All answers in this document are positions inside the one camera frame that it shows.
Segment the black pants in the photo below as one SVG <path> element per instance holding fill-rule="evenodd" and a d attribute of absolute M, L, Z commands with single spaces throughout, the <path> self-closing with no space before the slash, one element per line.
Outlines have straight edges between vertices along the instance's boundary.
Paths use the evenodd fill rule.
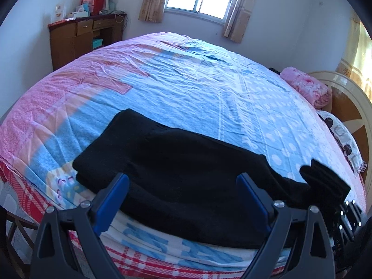
<path fill-rule="evenodd" d="M 297 182 L 277 173 L 263 155 L 167 127 L 131 109 L 114 116 L 73 168 L 77 181 L 94 193 L 126 174 L 126 215 L 163 233 L 227 248 L 257 249 L 266 238 L 238 198 L 236 178 L 242 173 L 292 208 L 319 207 L 328 230 L 350 192 L 318 161 L 302 166 L 303 181 Z"/>

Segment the red plaid mattress sheet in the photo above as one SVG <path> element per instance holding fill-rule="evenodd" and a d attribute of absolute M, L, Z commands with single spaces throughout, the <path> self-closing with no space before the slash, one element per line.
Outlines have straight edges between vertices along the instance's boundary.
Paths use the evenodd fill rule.
<path fill-rule="evenodd" d="M 1 163 L 1 179 L 10 184 L 17 194 L 17 203 L 34 222 L 40 224 L 45 209 L 51 206 L 31 184 L 10 171 Z M 117 249 L 107 246 L 106 250 L 113 262 L 124 276 L 139 278 L 240 278 L 243 271 L 209 271 L 177 266 L 141 254 L 127 246 L 120 245 Z"/>

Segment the white dotted pillow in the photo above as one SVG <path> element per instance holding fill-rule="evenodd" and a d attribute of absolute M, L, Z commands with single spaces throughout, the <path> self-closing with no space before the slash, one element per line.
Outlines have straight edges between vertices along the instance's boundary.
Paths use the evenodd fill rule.
<path fill-rule="evenodd" d="M 347 127 L 329 112 L 324 110 L 317 110 L 316 112 L 336 139 L 353 172 L 355 174 L 364 172 L 367 168 L 367 163 L 364 162 L 358 145 Z"/>

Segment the cream wooden headboard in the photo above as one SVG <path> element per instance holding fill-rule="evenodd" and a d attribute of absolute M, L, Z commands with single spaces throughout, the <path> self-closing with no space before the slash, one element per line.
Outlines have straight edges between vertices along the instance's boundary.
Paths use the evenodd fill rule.
<path fill-rule="evenodd" d="M 368 164 L 361 175 L 366 201 L 371 201 L 371 101 L 349 77 L 335 71 L 315 71 L 310 76 L 326 84 L 332 91 L 332 102 L 325 110 L 334 114 L 354 137 L 363 160 Z"/>

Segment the pink floral folded blanket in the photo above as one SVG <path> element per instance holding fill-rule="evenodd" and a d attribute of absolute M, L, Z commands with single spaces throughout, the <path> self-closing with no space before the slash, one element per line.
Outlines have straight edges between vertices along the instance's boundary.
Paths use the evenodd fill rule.
<path fill-rule="evenodd" d="M 283 69 L 280 77 L 316 109 L 321 109 L 332 101 L 332 91 L 328 86 L 295 67 Z"/>

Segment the blue pink patterned bedspread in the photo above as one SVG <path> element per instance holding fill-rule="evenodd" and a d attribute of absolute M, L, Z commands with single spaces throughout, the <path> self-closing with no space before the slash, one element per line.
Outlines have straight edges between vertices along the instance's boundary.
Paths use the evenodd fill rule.
<path fill-rule="evenodd" d="M 73 161 L 128 108 L 262 154 L 295 181 L 302 165 L 318 159 L 351 187 L 349 201 L 370 206 L 363 172 L 353 172 L 316 112 L 325 107 L 314 108 L 259 63 L 176 33 L 95 50 L 36 83 L 1 125 L 1 163 L 52 206 L 73 208 L 93 198 Z"/>

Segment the teal box under desk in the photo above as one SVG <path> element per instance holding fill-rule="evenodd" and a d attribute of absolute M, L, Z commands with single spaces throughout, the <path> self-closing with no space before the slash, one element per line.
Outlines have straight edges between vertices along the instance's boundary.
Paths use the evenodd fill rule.
<path fill-rule="evenodd" d="M 92 49 L 97 49 L 103 45 L 103 40 L 101 38 L 94 38 L 92 41 Z"/>

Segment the brown wooden desk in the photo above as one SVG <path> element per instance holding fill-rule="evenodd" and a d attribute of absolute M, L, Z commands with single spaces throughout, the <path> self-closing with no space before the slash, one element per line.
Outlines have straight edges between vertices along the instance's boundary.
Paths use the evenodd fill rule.
<path fill-rule="evenodd" d="M 93 51 L 94 38 L 103 40 L 101 47 L 121 41 L 126 25 L 127 14 L 124 12 L 99 14 L 75 20 L 70 18 L 49 24 L 50 53 L 54 71 Z"/>

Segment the white tissue box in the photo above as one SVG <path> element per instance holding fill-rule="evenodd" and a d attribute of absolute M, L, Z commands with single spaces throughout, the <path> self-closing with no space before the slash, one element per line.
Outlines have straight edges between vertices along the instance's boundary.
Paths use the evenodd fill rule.
<path fill-rule="evenodd" d="M 78 8 L 77 11 L 74 11 L 74 12 L 71 12 L 67 15 L 67 18 L 72 18 L 72 19 L 76 19 L 76 18 L 86 18 L 86 17 L 89 17 L 89 12 L 86 11 L 83 7 L 80 7 Z"/>

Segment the white floral box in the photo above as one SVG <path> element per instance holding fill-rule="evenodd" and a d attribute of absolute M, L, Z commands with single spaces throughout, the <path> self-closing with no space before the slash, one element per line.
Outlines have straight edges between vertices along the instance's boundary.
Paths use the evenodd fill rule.
<path fill-rule="evenodd" d="M 66 7 L 63 4 L 57 4 L 55 7 L 54 21 L 62 21 L 66 16 Z"/>

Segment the red gift bag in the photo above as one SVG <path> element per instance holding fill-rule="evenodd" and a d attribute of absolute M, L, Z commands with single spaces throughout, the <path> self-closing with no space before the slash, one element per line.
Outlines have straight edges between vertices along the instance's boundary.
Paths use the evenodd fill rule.
<path fill-rule="evenodd" d="M 91 16 L 98 15 L 103 9 L 105 0 L 81 0 L 82 4 L 87 4 Z"/>

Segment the left beige curtain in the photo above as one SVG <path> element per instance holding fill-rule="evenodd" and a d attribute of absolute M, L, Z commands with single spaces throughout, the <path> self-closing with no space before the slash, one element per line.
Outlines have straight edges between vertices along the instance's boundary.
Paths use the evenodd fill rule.
<path fill-rule="evenodd" d="M 139 12 L 139 20 L 151 23 L 163 21 L 166 0 L 143 0 Z"/>

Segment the beige curtain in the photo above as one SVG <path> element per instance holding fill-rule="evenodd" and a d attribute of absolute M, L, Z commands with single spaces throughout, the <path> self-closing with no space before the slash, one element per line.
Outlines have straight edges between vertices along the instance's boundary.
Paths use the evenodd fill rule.
<path fill-rule="evenodd" d="M 222 32 L 224 38 L 242 42 L 254 5 L 255 0 L 231 0 Z"/>
<path fill-rule="evenodd" d="M 139 20 L 151 23 L 163 21 L 166 0 L 143 0 L 139 12 Z"/>

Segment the right beige curtain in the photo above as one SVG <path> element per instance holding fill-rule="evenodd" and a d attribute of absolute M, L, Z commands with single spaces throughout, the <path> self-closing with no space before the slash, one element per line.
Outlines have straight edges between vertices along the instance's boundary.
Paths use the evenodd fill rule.
<path fill-rule="evenodd" d="M 255 0 L 231 0 L 222 32 L 224 38 L 242 42 L 254 5 Z"/>

